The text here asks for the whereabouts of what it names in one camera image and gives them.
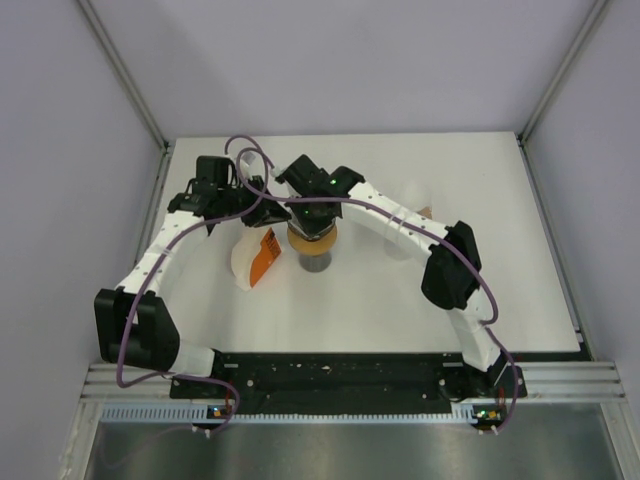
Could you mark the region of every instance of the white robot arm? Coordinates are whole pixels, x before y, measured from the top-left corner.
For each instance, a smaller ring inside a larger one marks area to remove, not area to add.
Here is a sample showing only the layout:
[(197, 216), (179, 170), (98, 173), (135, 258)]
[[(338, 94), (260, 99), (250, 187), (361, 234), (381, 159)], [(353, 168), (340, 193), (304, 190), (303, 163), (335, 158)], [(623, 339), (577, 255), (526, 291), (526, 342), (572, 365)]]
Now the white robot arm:
[[(126, 346), (125, 363), (131, 366), (159, 371), (171, 371), (194, 376), (215, 376), (221, 360), (216, 351), (189, 344), (180, 339), (163, 298), (170, 295), (178, 281), (187, 259), (211, 233), (213, 226), (196, 225), (203, 220), (242, 212), (256, 200), (254, 193), (233, 180), (235, 167), (225, 157), (199, 157), (196, 178), (186, 192), (178, 194), (169, 205), (162, 227), (134, 270), (113, 289), (103, 289), (95, 299), (95, 313), (101, 356), (115, 363), (121, 347), (122, 332), (133, 298), (140, 291), (158, 256), (166, 252), (176, 235), (192, 231), (172, 246), (162, 267), (155, 272), (143, 292), (136, 311), (134, 325)], [(331, 175), (318, 169), (311, 160), (302, 156), (276, 178), (287, 183), (291, 190), (303, 198), (343, 197), (359, 200), (386, 212), (393, 212), (402, 219), (393, 224), (397, 243), (423, 264), (426, 262), (422, 291), (432, 303), (447, 310), (451, 323), (460, 340), (464, 362), (481, 372), (494, 365), (500, 351), (491, 341), (481, 324), (491, 316), (486, 294), (474, 283), (466, 267), (450, 255), (435, 240), (415, 233), (405, 225), (419, 226), (437, 237), (447, 239), (460, 247), (469, 257), (479, 257), (471, 229), (459, 222), (447, 227), (397, 204), (378, 192), (364, 178), (352, 170), (340, 167)], [(250, 180), (260, 189), (264, 182), (260, 177)], [(242, 217), (248, 226), (291, 221), (296, 228), (316, 235), (335, 222), (336, 217), (353, 221), (381, 235), (389, 231), (390, 220), (375, 209), (353, 203), (333, 202), (314, 208), (312, 215), (304, 204), (289, 205), (288, 211), (277, 202), (263, 200), (260, 208)]]
[[(342, 215), (345, 220), (364, 225), (382, 236), (387, 235), (389, 240), (395, 242), (422, 263), (427, 263), (431, 256), (430, 248), (438, 244), (424, 235), (416, 234), (403, 224), (418, 225), (441, 238), (445, 238), (449, 234), (446, 225), (408, 210), (382, 195), (367, 182), (358, 183), (349, 190), (349, 198), (373, 204), (387, 212), (394, 212), (397, 218), (402, 219), (400, 224), (391, 222), (393, 234), (389, 236), (390, 221), (387, 217), (360, 205), (345, 203), (342, 206)], [(500, 355), (500, 350), (480, 323), (491, 317), (491, 305), (486, 294), (480, 288), (474, 290), (466, 303), (466, 308), (453, 308), (447, 310), (447, 313), (460, 341), (465, 363), (486, 372)]]

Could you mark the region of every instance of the gray floor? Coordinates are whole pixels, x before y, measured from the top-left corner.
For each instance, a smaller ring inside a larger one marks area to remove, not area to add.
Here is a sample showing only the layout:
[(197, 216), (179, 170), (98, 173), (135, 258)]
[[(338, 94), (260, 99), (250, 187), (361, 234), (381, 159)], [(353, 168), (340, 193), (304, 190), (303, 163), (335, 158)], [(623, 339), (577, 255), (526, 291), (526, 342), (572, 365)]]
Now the gray floor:
[[(103, 425), (116, 461), (166, 426)], [(94, 447), (87, 480), (621, 478), (598, 406), (520, 406), (498, 437), (454, 425), (237, 425), (218, 437), (175, 431), (116, 470)]]

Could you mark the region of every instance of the metal profile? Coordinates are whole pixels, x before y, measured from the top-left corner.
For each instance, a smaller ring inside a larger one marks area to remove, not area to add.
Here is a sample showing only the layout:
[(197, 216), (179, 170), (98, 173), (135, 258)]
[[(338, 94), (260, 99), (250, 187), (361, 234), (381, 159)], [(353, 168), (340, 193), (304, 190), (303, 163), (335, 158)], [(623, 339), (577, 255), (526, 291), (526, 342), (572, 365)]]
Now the metal profile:
[(567, 53), (562, 59), (558, 70), (551, 79), (551, 82), (549, 82), (549, 85), (547, 85), (542, 98), (540, 98), (540, 100), (538, 101), (538, 104), (531, 114), (531, 117), (529, 117), (529, 120), (520, 133), (519, 137), (523, 142), (529, 140), (531, 134), (540, 123), (542, 116), (545, 114), (545, 112), (551, 105), (551, 102), (557, 96), (562, 85), (564, 85), (569, 72), (576, 64), (576, 60), (584, 51), (587, 43), (593, 37), (593, 34), (597, 30), (598, 26), (602, 23), (602, 20), (607, 13), (607, 8), (610, 4), (611, 0), (596, 0), (593, 3), (591, 10), (589, 10), (589, 13), (587, 14), (587, 18), (584, 20), (582, 26), (580, 27), (580, 30), (578, 31), (578, 34), (569, 46), (569, 50), (567, 50)]
[[(601, 403), (626, 402), (620, 377), (613, 362), (522, 362), (528, 397), (518, 403)], [(125, 368), (125, 380), (148, 373), (137, 368)], [(171, 400), (171, 379), (154, 377), (146, 382), (121, 389), (115, 383), (116, 366), (96, 364), (89, 368), (82, 390), (81, 402), (105, 403), (205, 403)], [(492, 399), (468, 399), (466, 404), (492, 403)]]
[(104, 27), (95, 7), (90, 0), (75, 0), (75, 3), (78, 5), (80, 12), (87, 21), (89, 29), (98, 42), (98, 46), (104, 53), (107, 63), (113, 70), (122, 90), (127, 95), (131, 106), (140, 117), (140, 120), (149, 131), (149, 134), (155, 141), (156, 145), (158, 145), (158, 148), (162, 150), (166, 149), (168, 142), (162, 134), (162, 131), (158, 126), (158, 122), (156, 122), (153, 117), (151, 110), (142, 97), (142, 94), (134, 82), (133, 77), (129, 73), (127, 66), (114, 46), (113, 41)]
[(66, 448), (60, 457), (58, 480), (85, 477), (101, 417), (101, 404), (80, 403), (78, 405)]
[(611, 444), (625, 480), (640, 480), (640, 439), (628, 404), (603, 404)]

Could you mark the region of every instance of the enclosure wall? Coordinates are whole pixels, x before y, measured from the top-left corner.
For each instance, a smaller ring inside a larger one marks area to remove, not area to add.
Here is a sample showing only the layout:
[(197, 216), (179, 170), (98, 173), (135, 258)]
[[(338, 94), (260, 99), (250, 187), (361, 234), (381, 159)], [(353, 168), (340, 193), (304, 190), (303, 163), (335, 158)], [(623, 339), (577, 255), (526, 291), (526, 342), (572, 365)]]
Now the enclosure wall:
[(0, 2), (0, 61), (0, 471), (53, 478), (159, 152), (73, 2)]
[(581, 316), (640, 419), (640, 3), (612, 2), (529, 145)]
[(168, 138), (521, 129), (592, 0), (93, 0)]

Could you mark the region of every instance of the white tabletop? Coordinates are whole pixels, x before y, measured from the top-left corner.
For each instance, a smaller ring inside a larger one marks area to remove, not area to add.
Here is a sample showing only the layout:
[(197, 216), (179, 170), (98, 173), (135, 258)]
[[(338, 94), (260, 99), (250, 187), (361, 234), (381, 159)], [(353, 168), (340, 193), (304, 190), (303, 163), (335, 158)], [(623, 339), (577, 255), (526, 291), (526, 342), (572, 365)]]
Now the white tabletop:
[[(156, 229), (169, 200), (195, 174), (199, 155), (221, 155), (226, 138), (177, 141)], [(578, 343), (512, 133), (258, 137), (280, 167), (307, 154), (329, 172), (348, 166), (393, 197), (430, 193), (433, 218), (474, 230), (482, 274), (500, 306), (494, 331), (513, 351), (577, 351)], [(232, 147), (237, 152), (245, 143)], [(285, 194), (272, 182), (274, 193)], [(181, 335), (234, 352), (455, 352), (447, 315), (420, 291), (423, 267), (394, 260), (383, 239), (338, 221), (333, 261), (322, 273), (299, 266), (286, 225), (283, 254), (243, 292), (230, 268), (240, 221), (215, 227), (168, 299)]]

